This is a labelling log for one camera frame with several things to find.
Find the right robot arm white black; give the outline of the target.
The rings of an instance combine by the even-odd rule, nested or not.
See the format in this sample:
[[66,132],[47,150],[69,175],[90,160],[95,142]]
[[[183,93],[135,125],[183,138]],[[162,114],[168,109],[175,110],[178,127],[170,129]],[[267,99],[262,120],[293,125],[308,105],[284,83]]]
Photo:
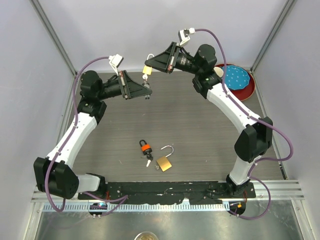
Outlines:
[[214,67],[216,51],[213,46],[202,44],[194,56],[181,52],[176,42],[162,53],[147,59],[144,63],[163,73],[174,69],[194,75],[194,89],[206,100],[217,106],[233,123],[239,137],[234,145],[236,161],[226,177],[226,193],[233,198],[241,195],[250,182],[249,171],[272,145],[273,131],[267,125],[273,122],[269,117],[260,118],[239,101],[222,82]]

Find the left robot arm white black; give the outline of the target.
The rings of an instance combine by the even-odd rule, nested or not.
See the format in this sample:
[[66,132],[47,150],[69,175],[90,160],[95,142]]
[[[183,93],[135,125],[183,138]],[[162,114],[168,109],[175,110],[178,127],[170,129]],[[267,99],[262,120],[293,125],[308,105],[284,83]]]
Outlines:
[[100,200],[107,192],[103,176],[87,173],[76,175],[73,165],[90,133],[98,126],[106,111],[105,100],[121,96],[125,100],[150,95],[152,90],[130,78],[123,70],[103,82],[98,73],[89,70],[80,77],[81,99],[68,130],[45,158],[38,157],[33,169],[39,191],[63,199],[89,192]]

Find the small padlock key bunch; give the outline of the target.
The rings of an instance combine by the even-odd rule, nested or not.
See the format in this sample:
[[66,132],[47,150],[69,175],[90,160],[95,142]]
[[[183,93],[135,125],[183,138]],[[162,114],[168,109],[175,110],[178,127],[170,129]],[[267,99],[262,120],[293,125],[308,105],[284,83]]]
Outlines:
[[[143,79],[143,84],[142,84],[142,85],[143,85],[144,87],[150,89],[150,84],[149,84],[149,82],[148,82],[148,75],[144,73],[144,74],[142,75],[142,79]],[[146,100],[149,100],[150,97],[151,97],[150,94],[145,95],[145,99],[146,99]]]

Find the large brass padlock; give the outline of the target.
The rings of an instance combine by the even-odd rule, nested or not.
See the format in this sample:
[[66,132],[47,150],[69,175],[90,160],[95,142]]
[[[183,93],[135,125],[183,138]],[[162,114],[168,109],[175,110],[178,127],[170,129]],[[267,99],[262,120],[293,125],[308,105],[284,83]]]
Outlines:
[[168,160],[168,157],[171,156],[174,153],[174,147],[171,145],[165,145],[162,148],[160,148],[160,150],[164,150],[166,148],[170,148],[171,151],[168,155],[162,156],[159,159],[156,160],[156,165],[155,165],[155,169],[156,170],[162,170],[162,172],[167,171],[168,169],[170,169],[172,167],[172,164],[170,163],[170,161]]

